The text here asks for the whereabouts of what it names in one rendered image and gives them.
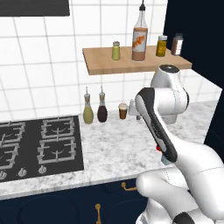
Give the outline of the brown spice shaker, grey cap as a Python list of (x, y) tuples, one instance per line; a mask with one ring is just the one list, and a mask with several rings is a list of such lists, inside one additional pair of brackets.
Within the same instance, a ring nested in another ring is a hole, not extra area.
[(183, 45), (183, 34), (182, 33), (176, 33), (171, 46), (171, 54), (178, 56), (181, 53), (182, 45)]

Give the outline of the yellow oil bottle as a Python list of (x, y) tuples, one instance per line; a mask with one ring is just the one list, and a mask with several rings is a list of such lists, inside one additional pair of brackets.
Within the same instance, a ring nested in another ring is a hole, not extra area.
[(89, 92), (86, 92), (84, 94), (84, 99), (85, 99), (85, 108), (83, 111), (83, 119), (86, 124), (90, 124), (94, 120), (94, 112), (91, 108)]

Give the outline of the dark brown condiment bottle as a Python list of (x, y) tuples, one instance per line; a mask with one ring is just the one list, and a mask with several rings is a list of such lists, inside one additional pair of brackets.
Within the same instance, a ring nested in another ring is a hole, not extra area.
[(103, 89), (101, 89), (99, 97), (100, 97), (100, 105), (97, 112), (97, 118), (99, 122), (105, 123), (108, 118), (108, 111), (105, 106), (105, 93), (103, 92)]

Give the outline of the tall orange sauce bottle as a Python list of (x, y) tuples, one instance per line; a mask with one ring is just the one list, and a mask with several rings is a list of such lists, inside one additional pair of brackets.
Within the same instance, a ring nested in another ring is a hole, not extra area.
[(147, 44), (148, 27), (145, 22), (145, 5), (141, 3), (139, 7), (139, 16), (132, 35), (132, 55), (131, 58), (135, 62), (143, 62), (145, 60), (146, 44)]

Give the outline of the yellow-green shaker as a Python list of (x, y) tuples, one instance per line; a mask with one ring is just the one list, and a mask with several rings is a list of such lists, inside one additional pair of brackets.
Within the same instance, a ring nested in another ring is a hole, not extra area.
[(112, 46), (112, 59), (119, 60), (120, 59), (120, 42), (114, 41)]

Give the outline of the wooden wall shelf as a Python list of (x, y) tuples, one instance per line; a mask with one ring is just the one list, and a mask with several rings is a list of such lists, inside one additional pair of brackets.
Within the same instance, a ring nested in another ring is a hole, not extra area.
[(174, 65), (178, 69), (192, 68), (191, 62), (181, 56), (173, 56), (169, 49), (164, 57), (158, 57), (156, 49), (155, 45), (147, 46), (144, 62), (134, 62), (131, 59), (130, 46), (120, 48), (119, 60), (112, 59), (111, 47), (83, 48), (82, 52), (89, 75), (152, 72), (163, 64)]

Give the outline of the navy tall cabinet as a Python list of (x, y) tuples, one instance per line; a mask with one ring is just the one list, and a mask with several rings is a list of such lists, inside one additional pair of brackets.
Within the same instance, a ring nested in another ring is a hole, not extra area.
[(176, 33), (192, 69), (222, 89), (205, 144), (224, 157), (224, 0), (168, 0), (164, 34)]

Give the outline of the black gas hob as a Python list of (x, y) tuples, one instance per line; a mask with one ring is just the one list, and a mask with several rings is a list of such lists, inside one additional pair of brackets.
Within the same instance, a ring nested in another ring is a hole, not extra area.
[[(41, 165), (45, 174), (39, 174)], [(21, 168), (27, 170), (22, 178)], [(83, 169), (78, 116), (0, 122), (0, 171), (7, 173), (0, 183)]]

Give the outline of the navy base cabinet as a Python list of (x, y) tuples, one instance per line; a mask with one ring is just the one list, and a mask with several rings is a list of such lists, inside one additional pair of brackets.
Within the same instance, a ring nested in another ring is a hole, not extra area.
[(0, 224), (135, 224), (147, 199), (134, 189), (136, 181), (95, 181), (72, 186), (32, 187), (11, 181), (0, 188)]

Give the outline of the black range hood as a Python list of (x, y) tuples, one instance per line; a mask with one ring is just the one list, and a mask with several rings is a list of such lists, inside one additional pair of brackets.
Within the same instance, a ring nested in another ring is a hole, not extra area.
[(69, 0), (0, 0), (0, 17), (65, 17)]

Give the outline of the yellow spice jar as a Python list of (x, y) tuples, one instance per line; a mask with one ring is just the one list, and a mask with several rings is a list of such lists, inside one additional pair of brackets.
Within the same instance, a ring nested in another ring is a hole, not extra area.
[(157, 50), (156, 50), (156, 55), (158, 57), (164, 57), (165, 56), (166, 41), (167, 41), (167, 37), (165, 35), (160, 35), (158, 37)]

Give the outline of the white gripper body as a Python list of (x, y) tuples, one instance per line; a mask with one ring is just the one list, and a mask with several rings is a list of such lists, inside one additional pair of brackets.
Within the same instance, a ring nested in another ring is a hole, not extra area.
[(135, 103), (134, 99), (131, 99), (129, 102), (128, 112), (129, 112), (130, 116), (134, 116), (135, 118), (137, 118), (137, 116), (140, 116), (140, 114), (138, 113), (138, 111), (136, 109), (136, 103)]

